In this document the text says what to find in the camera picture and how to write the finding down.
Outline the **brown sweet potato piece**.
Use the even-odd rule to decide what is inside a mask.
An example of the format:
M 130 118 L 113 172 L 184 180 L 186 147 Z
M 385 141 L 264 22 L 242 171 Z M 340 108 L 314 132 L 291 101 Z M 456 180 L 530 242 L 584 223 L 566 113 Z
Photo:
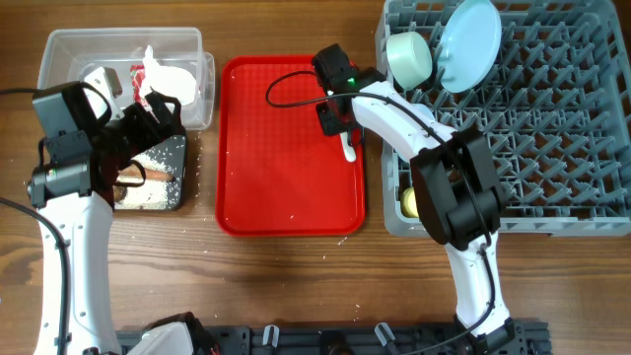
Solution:
M 169 173 L 145 169 L 145 168 L 136 167 L 136 166 L 130 166 L 118 172 L 119 181 L 143 182 L 145 180 L 148 180 L 148 181 L 159 181 L 159 182 L 171 182 L 174 179 L 175 177 Z

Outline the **white plastic spoon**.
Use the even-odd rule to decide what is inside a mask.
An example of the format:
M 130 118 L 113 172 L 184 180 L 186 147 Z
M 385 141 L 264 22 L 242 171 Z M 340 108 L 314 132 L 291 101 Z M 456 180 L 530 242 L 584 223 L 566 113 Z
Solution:
M 344 154 L 344 158 L 349 163 L 355 163 L 357 156 L 355 153 L 355 149 L 352 146 L 352 141 L 350 140 L 350 136 L 347 132 L 343 132 L 339 134 L 342 152 Z

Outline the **green bowl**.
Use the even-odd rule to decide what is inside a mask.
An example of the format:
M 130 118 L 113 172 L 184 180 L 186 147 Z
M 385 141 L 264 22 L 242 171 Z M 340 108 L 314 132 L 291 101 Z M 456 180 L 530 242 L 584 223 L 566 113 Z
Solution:
M 386 58 L 394 81 L 403 90 L 416 88 L 432 75 L 432 54 L 416 32 L 391 35 L 386 41 Z

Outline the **yellow plastic cup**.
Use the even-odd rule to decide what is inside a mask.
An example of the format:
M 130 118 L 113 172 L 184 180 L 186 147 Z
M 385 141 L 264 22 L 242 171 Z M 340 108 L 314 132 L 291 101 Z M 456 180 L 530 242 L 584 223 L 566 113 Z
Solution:
M 400 196 L 400 208 L 406 218 L 419 218 L 413 187 L 406 188 Z

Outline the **light blue plate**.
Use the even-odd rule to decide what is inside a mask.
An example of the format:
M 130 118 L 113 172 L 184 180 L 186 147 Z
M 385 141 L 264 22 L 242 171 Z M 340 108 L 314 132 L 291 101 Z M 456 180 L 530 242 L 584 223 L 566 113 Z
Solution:
M 451 15 L 440 40 L 437 66 L 448 92 L 459 94 L 478 85 L 493 66 L 501 42 L 499 12 L 490 0 L 465 0 Z

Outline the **small light blue bowl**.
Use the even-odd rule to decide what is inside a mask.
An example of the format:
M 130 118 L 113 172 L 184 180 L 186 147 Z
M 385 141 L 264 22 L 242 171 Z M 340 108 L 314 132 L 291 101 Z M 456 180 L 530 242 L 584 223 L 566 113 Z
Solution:
M 426 125 L 430 126 L 435 120 L 432 112 L 424 105 L 411 104 L 407 107 Z M 414 119 L 401 109 L 396 110 L 399 138 L 395 139 L 394 149 L 399 157 L 406 163 L 416 157 L 423 149 L 433 149 L 438 146 L 435 138 L 429 135 Z

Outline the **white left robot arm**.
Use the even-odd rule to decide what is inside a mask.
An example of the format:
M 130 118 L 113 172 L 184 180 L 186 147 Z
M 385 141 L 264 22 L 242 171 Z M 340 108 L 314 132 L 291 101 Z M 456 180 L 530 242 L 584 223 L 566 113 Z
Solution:
M 121 118 L 93 110 L 90 85 L 40 91 L 33 105 L 44 136 L 28 194 L 39 218 L 44 282 L 38 354 L 119 354 L 113 326 L 107 249 L 114 188 L 135 156 L 183 138 L 178 99 L 152 92 L 148 108 Z

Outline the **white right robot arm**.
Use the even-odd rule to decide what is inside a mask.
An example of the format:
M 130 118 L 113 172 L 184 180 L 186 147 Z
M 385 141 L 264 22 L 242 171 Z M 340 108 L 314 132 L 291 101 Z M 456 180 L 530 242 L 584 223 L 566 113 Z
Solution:
M 456 319 L 474 338 L 488 338 L 510 318 L 497 268 L 506 196 L 485 136 L 457 130 L 405 100 L 373 68 L 317 69 L 326 99 L 317 105 L 323 131 L 367 128 L 408 163 L 421 224 L 444 246 L 456 286 Z

